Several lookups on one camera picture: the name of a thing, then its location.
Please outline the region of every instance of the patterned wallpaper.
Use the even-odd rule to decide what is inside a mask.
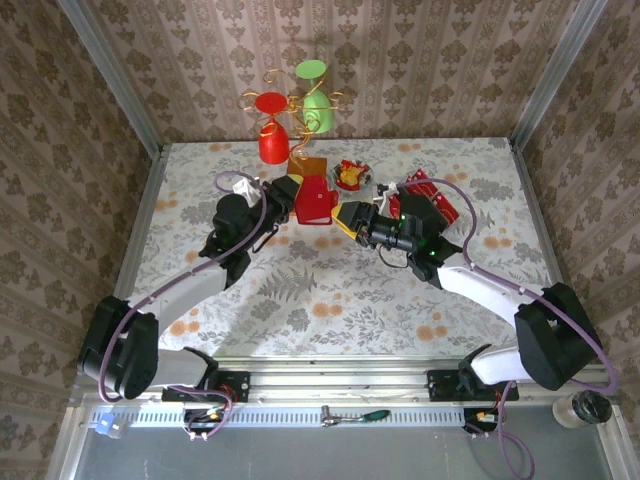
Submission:
[[[55,2],[0,2],[0,58],[0,477],[39,479],[149,160]]]
[[[610,0],[525,149],[640,451],[640,3]]]
[[[325,136],[509,136],[577,0],[89,3],[171,143],[255,138],[238,96],[310,58],[351,99]]]

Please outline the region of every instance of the floral tablecloth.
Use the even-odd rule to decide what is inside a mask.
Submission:
[[[471,195],[479,228],[470,253],[476,263],[509,278],[548,284],[547,266],[506,139],[317,140],[308,148],[329,165],[364,160],[376,182],[401,181],[422,168]],[[174,144],[151,221],[135,290],[146,292],[192,262],[211,231],[221,193],[216,173],[243,170],[264,179],[285,174],[269,166],[257,142]],[[461,244],[470,215],[446,236]],[[460,355],[501,343],[514,331],[473,302],[429,284],[410,269],[386,267],[334,224],[302,226],[295,218],[267,243],[231,289],[195,305],[162,336],[166,348],[192,346],[209,354]],[[404,257],[387,253],[388,261]]]

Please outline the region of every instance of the aluminum frame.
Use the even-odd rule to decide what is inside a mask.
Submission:
[[[518,148],[524,149],[533,135],[606,6],[607,0],[580,0],[578,3],[511,134]]]
[[[512,145],[514,162],[520,175],[527,203],[534,217],[543,254],[552,281],[562,279],[546,231],[542,213],[536,201],[520,149]],[[136,223],[117,283],[117,294],[127,296],[140,264],[153,206],[164,178],[170,146],[165,147],[154,162],[143,195]],[[295,409],[318,408],[402,408],[415,411],[455,407],[487,406],[488,402],[431,402],[426,385],[426,372],[432,369],[456,369],[462,357],[428,356],[264,356],[216,357],[222,370],[251,372],[249,406]],[[589,365],[576,378],[583,382],[605,385],[608,382],[604,367]],[[553,392],[535,383],[518,384],[520,400],[510,402],[509,408],[550,406],[558,398],[580,390],[571,383]],[[135,400],[124,400],[118,406],[163,408],[160,389],[148,390]],[[74,480],[82,455],[90,421],[97,408],[104,407],[95,382],[79,376],[71,392],[58,441],[52,455],[47,480]],[[620,409],[614,406],[614,417],[598,427],[613,478],[630,480],[640,478],[633,447]]]
[[[160,134],[147,116],[142,99],[131,87],[127,73],[116,59],[107,37],[101,33],[89,2],[60,0],[60,6],[122,107],[147,153],[155,160],[162,145]]]

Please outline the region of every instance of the red cup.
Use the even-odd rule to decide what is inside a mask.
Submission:
[[[269,121],[260,131],[260,158],[269,165],[279,165],[289,158],[289,135],[276,122],[274,115],[287,108],[287,98],[276,92],[267,92],[256,98],[256,108],[269,115]]]
[[[269,165],[279,165],[289,158],[289,135],[273,117],[260,131],[260,158]]]

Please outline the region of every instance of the small bowl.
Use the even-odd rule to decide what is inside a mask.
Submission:
[[[359,182],[358,182],[358,186],[359,188],[357,190],[350,190],[348,188],[343,188],[338,184],[338,179],[340,178],[340,164],[338,163],[337,165],[331,167],[331,169],[329,170],[329,176],[331,177],[331,182],[333,183],[333,185],[340,191],[342,192],[346,192],[346,193],[355,193],[355,192],[359,192],[361,190],[364,190],[365,188],[367,188],[369,185],[371,185],[373,183],[373,169],[366,163],[361,162],[361,161],[356,161],[353,162],[358,166],[365,166],[368,167],[369,170],[362,173],[359,177]]]

